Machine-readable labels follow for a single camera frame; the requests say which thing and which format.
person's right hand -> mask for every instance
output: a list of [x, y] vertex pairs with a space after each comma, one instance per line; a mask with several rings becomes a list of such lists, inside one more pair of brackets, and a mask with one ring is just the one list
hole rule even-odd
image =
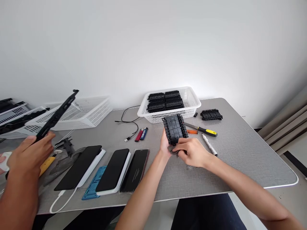
[[48, 132], [43, 139], [34, 143], [36, 136], [28, 136], [20, 146], [12, 152], [12, 155], [8, 159], [7, 165], [10, 171], [18, 173], [35, 172], [37, 176], [39, 176], [40, 166], [53, 151], [51, 140], [54, 137], [54, 133]]
[[179, 151], [178, 156], [187, 164], [195, 167], [207, 168], [212, 157], [204, 146], [196, 138], [179, 138], [178, 144], [173, 149], [173, 152]]

floor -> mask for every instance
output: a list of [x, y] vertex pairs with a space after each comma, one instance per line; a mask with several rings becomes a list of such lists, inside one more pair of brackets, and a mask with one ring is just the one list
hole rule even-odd
[[[299, 177], [299, 182], [294, 186], [268, 189], [303, 225], [307, 228], [307, 180], [304, 175], [285, 157], [281, 158], [293, 169]], [[229, 194], [237, 212], [248, 230], [265, 230], [261, 221], [251, 213], [239, 198]], [[178, 200], [158, 202], [153, 204], [145, 230], [167, 230], [170, 229], [175, 215]], [[44, 230], [61, 230], [70, 223], [81, 212], [60, 213], [50, 218]]]

white marker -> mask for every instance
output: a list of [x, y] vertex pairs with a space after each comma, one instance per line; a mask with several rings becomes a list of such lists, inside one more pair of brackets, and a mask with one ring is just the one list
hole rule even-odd
[[207, 146], [209, 147], [209, 149], [211, 150], [212, 154], [217, 157], [217, 152], [214, 150], [214, 148], [212, 147], [212, 145], [210, 144], [210, 142], [208, 141], [206, 136], [204, 134], [202, 134], [202, 137], [205, 140], [205, 142], [206, 142]]

black cable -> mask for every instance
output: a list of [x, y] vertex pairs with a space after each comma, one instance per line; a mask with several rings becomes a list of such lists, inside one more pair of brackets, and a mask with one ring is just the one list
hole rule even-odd
[[137, 120], [137, 119], [139, 119], [140, 117], [137, 117], [136, 119], [134, 119], [133, 121], [123, 121], [122, 120], [122, 118], [123, 118], [123, 116], [124, 116], [124, 114], [125, 114], [125, 112], [128, 110], [128, 109], [131, 109], [131, 108], [134, 108], [134, 107], [138, 107], [138, 106], [140, 106], [140, 105], [136, 105], [136, 106], [132, 106], [132, 107], [129, 107], [129, 108], [126, 108], [125, 109], [125, 111], [123, 112], [123, 114], [122, 114], [122, 117], [121, 117], [121, 121], [115, 121], [115, 122], [122, 122], [122, 123], [133, 123], [133, 124], [136, 124], [136, 126], [137, 126], [137, 130], [134, 132], [134, 133], [132, 133], [132, 136], [130, 136], [130, 137], [127, 137], [126, 139], [125, 139], [125, 141], [128, 141], [128, 140], [130, 140], [137, 132], [138, 132], [138, 124], [137, 123], [135, 123], [135, 121]]

black smartphone screen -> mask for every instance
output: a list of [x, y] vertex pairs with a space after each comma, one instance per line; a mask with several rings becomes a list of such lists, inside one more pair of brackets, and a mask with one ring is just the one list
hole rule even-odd
[[86, 147], [54, 190], [61, 191], [76, 188], [95, 157], [101, 152], [101, 147], [101, 145]]
[[121, 185], [120, 192], [133, 192], [140, 183], [148, 158], [148, 149], [136, 150]]
[[116, 187], [128, 153], [129, 149], [120, 149], [113, 153], [106, 170], [96, 187], [96, 192], [108, 191]]

